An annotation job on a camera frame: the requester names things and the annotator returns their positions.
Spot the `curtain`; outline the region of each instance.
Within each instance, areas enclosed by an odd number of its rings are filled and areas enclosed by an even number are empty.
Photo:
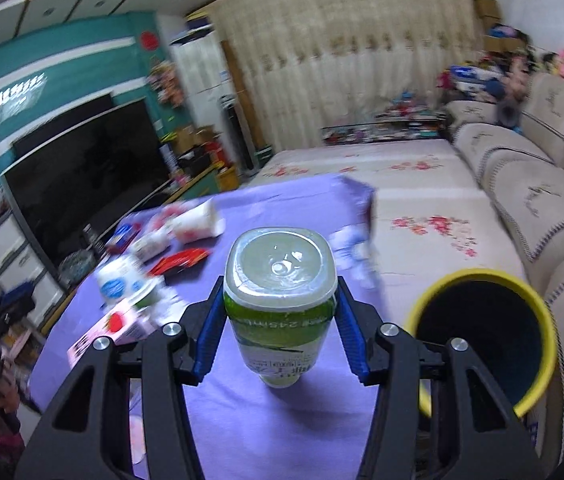
[[[320,128],[475,59],[472,0],[217,0],[208,13],[277,151],[319,146]]]

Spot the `teal wall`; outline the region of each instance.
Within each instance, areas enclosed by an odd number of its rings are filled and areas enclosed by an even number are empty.
[[[53,66],[6,84],[0,91],[41,72],[46,75],[46,85],[38,101],[31,108],[0,124],[0,142],[58,107],[98,90],[146,77],[152,62],[164,60],[166,53],[162,46],[152,52],[143,49],[140,35],[144,31],[153,32],[159,38],[153,13],[132,12],[120,16],[79,20],[32,32],[2,44],[0,78],[32,62],[74,48],[123,38],[136,40],[130,46],[96,52],[76,59],[59,60]],[[124,104],[142,97],[145,98],[153,121],[162,121],[164,129],[158,132],[160,135],[190,123],[188,111],[161,106],[155,93],[147,86],[121,93],[115,96],[114,100],[117,104]],[[0,174],[11,163],[11,152],[3,143],[0,145]]]

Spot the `black television screen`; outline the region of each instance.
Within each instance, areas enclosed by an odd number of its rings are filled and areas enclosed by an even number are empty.
[[[41,124],[32,132],[20,137],[11,145],[11,151],[15,160],[22,158],[28,152],[36,149],[40,144],[47,142],[56,135],[84,121],[88,121],[102,112],[111,110],[115,106],[113,97],[110,94],[106,94],[59,114],[46,123]]]
[[[84,245],[90,224],[115,225],[169,179],[143,100],[114,108],[48,140],[1,176],[6,195],[57,267]]]

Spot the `sofa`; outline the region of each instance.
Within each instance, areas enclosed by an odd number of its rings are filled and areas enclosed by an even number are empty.
[[[455,101],[447,111],[453,146],[491,199],[529,283],[555,319],[558,369],[527,420],[549,473],[564,461],[564,79],[532,76],[521,135],[495,125],[495,105]]]

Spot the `table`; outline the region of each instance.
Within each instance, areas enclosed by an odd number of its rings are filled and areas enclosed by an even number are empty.
[[[190,303],[206,299],[224,273],[233,241],[248,229],[294,226],[329,237],[345,226],[366,225],[373,193],[370,186],[326,174],[216,195],[213,200],[226,218],[226,231],[216,240],[195,244],[213,252],[196,281],[178,283],[175,289]],[[144,223],[152,213],[139,212],[131,219]],[[174,242],[171,252],[180,248]],[[386,317],[378,286],[364,288],[356,277],[359,268],[338,271],[354,298],[375,305]],[[378,283],[375,275],[371,279]],[[31,396],[41,409],[69,373],[67,348],[101,317],[101,304],[97,284],[89,276],[51,330],[30,380]],[[355,478],[376,388],[363,387],[350,372],[335,323],[315,367],[284,390],[265,386],[246,368],[232,332],[227,324],[204,382],[196,388],[185,386],[193,437],[207,480]],[[140,415],[141,410],[136,399],[130,413]],[[148,477],[145,460],[135,466],[135,473]]]

